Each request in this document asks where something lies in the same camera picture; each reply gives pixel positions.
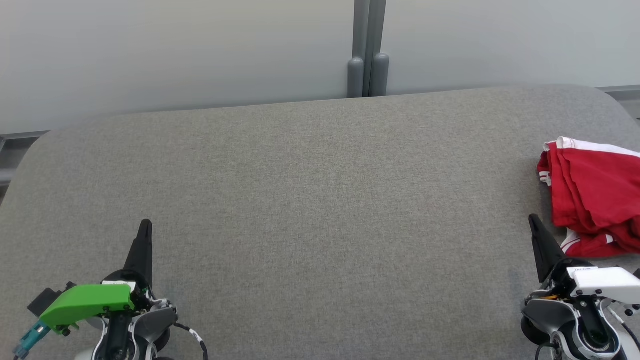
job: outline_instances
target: folded red shirt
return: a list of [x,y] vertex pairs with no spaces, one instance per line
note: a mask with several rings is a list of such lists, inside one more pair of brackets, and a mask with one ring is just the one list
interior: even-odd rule
[[569,256],[640,253],[640,153],[560,137],[540,156],[540,181],[551,192],[552,220],[567,227]]

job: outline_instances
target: green plastic bracket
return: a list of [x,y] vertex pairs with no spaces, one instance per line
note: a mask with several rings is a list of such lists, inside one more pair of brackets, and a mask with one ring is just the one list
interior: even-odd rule
[[129,285],[78,285],[60,294],[60,297],[40,315],[40,319],[59,334],[58,327],[66,328],[76,325],[81,320],[104,314],[105,307],[108,307],[109,311],[121,311],[125,306],[129,309],[134,308]]

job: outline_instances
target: teal cable connector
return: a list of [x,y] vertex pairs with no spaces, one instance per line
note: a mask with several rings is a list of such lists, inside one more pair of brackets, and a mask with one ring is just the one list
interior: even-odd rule
[[50,327],[46,326],[42,321],[38,321],[34,326],[31,327],[23,337],[20,339],[20,345],[16,346],[13,350],[13,354],[16,355],[19,359],[25,359],[29,355],[29,350],[31,350],[38,341],[42,340],[51,330]]

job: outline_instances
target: black cable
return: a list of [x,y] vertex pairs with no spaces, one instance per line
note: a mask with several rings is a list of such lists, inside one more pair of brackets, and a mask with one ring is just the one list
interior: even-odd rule
[[538,346],[538,349],[536,350],[536,360],[538,360],[538,358],[540,357],[540,350],[542,350],[542,348],[545,347],[552,347],[552,348],[557,348],[557,345],[551,344],[551,343],[542,343],[540,344],[540,346]]
[[638,350],[640,350],[640,341],[638,341],[638,338],[636,337],[634,332],[631,331],[631,329],[629,329],[629,326],[627,326],[625,323],[622,323],[622,327],[624,327],[625,330],[629,333],[629,335],[631,335],[631,338],[634,340],[634,343],[636,343]]
[[200,343],[200,347],[202,348],[202,359],[209,360],[209,352],[207,351],[207,347],[204,345],[204,340],[202,340],[200,335],[198,335],[198,333],[195,332],[195,330],[191,329],[188,326],[182,325],[181,323],[175,323],[173,326],[179,327],[182,330],[186,330],[191,335],[193,335],[193,337],[196,338],[196,340],[198,340],[198,342]]

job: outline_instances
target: folded garment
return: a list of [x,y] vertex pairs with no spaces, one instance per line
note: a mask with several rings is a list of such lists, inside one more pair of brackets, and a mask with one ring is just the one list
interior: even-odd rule
[[562,136],[545,144],[538,172],[567,255],[640,253],[640,153]]

